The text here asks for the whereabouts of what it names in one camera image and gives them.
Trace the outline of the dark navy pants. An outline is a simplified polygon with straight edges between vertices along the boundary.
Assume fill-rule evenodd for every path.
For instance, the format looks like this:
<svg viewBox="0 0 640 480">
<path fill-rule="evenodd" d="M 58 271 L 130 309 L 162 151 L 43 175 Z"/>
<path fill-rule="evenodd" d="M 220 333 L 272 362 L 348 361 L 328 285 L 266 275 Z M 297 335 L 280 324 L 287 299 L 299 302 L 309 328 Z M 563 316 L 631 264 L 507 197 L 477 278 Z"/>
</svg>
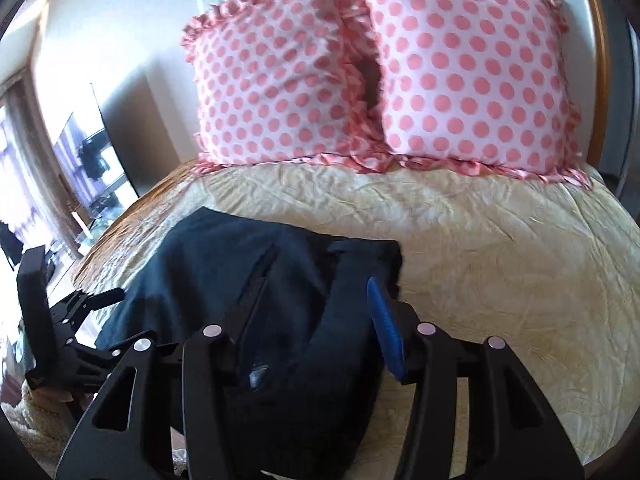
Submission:
<svg viewBox="0 0 640 480">
<path fill-rule="evenodd" d="M 200 208 L 179 221 L 96 337 L 146 330 L 163 344 L 227 326 L 238 362 L 222 437 L 241 462 L 290 479 L 339 479 L 367 431 L 383 357 L 367 303 L 375 278 L 397 292 L 401 249 Z"/>
</svg>

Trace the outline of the black flat television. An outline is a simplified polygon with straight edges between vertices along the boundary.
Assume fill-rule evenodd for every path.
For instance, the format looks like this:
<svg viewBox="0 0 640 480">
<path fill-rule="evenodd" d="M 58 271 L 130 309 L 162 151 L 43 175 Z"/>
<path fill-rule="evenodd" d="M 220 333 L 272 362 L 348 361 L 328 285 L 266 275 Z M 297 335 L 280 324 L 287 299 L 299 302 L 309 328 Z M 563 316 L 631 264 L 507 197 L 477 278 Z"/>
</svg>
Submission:
<svg viewBox="0 0 640 480">
<path fill-rule="evenodd" d="M 109 96 L 83 84 L 66 107 L 52 148 L 91 219 L 119 214 L 179 165 L 145 77 L 125 79 Z"/>
</svg>

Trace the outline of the brown window curtain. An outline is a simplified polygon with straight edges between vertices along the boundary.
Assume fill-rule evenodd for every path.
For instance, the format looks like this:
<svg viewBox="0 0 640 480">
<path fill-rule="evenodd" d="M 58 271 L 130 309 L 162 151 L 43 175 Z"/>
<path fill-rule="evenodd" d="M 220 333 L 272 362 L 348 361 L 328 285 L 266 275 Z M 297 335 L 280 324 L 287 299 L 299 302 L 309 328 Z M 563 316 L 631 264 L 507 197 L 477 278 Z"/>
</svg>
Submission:
<svg viewBox="0 0 640 480">
<path fill-rule="evenodd" d="M 79 260 L 82 255 L 76 237 L 80 226 L 73 217 L 79 203 L 68 189 L 53 153 L 28 71 L 12 77 L 2 89 L 18 156 L 34 181 L 37 206 L 55 239 L 64 244 L 74 260 Z"/>
</svg>

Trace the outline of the pink polka dot pillow left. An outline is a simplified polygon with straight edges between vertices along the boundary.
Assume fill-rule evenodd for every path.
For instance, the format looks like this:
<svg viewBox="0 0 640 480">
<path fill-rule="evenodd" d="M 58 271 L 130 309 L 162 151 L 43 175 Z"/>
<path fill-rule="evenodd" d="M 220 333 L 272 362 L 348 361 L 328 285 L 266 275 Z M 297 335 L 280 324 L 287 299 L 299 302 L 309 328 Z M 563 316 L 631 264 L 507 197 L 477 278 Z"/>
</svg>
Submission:
<svg viewBox="0 0 640 480">
<path fill-rule="evenodd" d="M 227 0 L 192 18 L 181 45 L 198 90 L 207 174 L 263 162 L 382 172 L 390 158 L 358 68 L 374 47 L 362 0 Z"/>
</svg>

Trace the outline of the pink polka dot pillow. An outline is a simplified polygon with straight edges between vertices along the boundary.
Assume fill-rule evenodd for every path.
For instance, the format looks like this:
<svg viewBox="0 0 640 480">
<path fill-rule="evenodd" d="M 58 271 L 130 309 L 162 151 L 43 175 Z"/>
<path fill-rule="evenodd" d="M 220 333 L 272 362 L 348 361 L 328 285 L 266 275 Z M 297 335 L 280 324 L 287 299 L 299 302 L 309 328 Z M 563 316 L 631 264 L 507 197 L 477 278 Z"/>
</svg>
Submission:
<svg viewBox="0 0 640 480">
<path fill-rule="evenodd" d="M 198 90 L 207 174 L 263 162 L 382 172 L 390 158 L 358 68 L 374 47 L 362 0 L 227 0 L 192 18 L 181 45 Z"/>
<path fill-rule="evenodd" d="M 364 0 L 398 165 L 588 186 L 561 0 Z"/>
</svg>

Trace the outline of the pink polka dot pillow right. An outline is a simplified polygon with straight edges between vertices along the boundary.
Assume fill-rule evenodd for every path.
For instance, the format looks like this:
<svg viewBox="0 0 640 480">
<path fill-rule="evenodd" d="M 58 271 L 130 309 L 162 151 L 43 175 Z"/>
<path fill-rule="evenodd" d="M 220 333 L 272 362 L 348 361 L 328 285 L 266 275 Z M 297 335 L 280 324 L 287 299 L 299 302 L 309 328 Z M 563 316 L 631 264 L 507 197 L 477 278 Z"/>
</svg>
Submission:
<svg viewBox="0 0 640 480">
<path fill-rule="evenodd" d="M 364 0 L 398 165 L 588 186 L 561 0 Z"/>
</svg>

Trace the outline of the wooden headboard frame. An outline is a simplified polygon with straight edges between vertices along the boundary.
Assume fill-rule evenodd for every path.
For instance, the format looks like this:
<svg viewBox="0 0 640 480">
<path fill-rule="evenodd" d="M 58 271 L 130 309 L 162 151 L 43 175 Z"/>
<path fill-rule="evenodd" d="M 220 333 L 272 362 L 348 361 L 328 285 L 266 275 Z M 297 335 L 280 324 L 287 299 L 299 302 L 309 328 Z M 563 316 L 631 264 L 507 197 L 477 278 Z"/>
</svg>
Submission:
<svg viewBox="0 0 640 480">
<path fill-rule="evenodd" d="M 582 114 L 576 136 L 584 159 L 595 167 L 603 152 L 611 91 L 608 28 L 601 0 L 562 1 L 570 28 L 563 38 L 565 73 Z"/>
</svg>

